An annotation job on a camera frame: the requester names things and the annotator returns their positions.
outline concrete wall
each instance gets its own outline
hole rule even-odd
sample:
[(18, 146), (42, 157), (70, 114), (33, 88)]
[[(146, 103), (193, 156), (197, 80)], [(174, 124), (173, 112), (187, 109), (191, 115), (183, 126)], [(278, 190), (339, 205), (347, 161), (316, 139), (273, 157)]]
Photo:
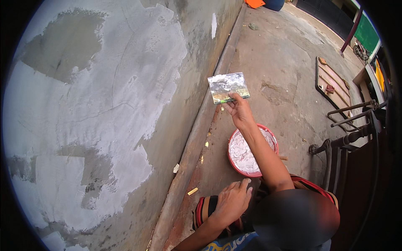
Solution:
[(242, 0), (45, 1), (10, 71), (4, 146), (50, 250), (145, 250)]

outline person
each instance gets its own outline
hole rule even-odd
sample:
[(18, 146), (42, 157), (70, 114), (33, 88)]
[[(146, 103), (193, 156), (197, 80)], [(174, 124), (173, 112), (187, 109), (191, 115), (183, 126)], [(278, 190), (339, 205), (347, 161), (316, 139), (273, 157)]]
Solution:
[[(293, 190), (296, 186), (296, 188), (320, 193), (337, 206), (333, 194), (301, 177), (289, 174), (279, 156), (261, 134), (248, 101), (237, 93), (229, 95), (235, 101), (223, 103), (222, 106), (232, 116), (233, 123), (249, 145), (262, 173), (261, 186), (257, 192), (259, 201), (269, 194)], [(250, 182), (249, 178), (243, 179), (241, 182), (233, 182), (225, 187), (218, 196), (200, 198), (195, 212), (193, 212), (195, 232), (173, 250), (280, 250), (278, 247), (267, 247), (264, 244), (256, 243), (258, 235), (254, 231), (248, 232), (249, 229), (247, 229), (244, 233), (246, 227), (242, 215), (248, 208), (252, 197), (253, 188), (247, 188)]]

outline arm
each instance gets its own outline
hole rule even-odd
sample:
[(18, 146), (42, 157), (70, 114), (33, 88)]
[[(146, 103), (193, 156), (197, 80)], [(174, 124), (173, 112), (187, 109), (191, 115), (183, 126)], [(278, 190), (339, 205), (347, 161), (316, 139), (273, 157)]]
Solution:
[(237, 93), (230, 94), (230, 96), (236, 101), (222, 105), (231, 114), (233, 123), (250, 147), (269, 190), (277, 192), (294, 189), (295, 187), (285, 165), (271, 149), (255, 123), (248, 102)]
[(251, 199), (252, 187), (247, 189), (250, 182), (250, 179), (243, 179), (242, 182), (233, 182), (225, 187), (218, 195), (218, 202), (211, 216), (173, 250), (200, 250), (214, 241), (227, 226), (239, 219), (248, 208)]

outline hand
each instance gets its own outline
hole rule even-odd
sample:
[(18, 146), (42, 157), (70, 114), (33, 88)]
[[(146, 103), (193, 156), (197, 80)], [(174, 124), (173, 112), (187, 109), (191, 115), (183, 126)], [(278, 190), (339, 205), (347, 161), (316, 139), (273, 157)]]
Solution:
[(234, 125), (240, 131), (247, 129), (250, 126), (255, 126), (256, 123), (247, 100), (243, 99), (237, 93), (229, 93), (229, 96), (236, 99), (236, 101), (223, 103), (222, 106), (232, 116)]
[(219, 193), (215, 211), (210, 218), (221, 229), (225, 229), (239, 219), (248, 208), (252, 192), (252, 187), (247, 189), (250, 182), (251, 180), (248, 178), (241, 182), (233, 182)]

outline blue container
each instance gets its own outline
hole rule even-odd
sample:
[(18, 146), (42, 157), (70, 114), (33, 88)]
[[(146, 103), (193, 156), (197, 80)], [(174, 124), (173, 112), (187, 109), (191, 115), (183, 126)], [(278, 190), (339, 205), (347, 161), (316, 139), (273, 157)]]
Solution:
[(285, 0), (264, 0), (266, 5), (263, 5), (265, 8), (280, 11), (285, 4)]

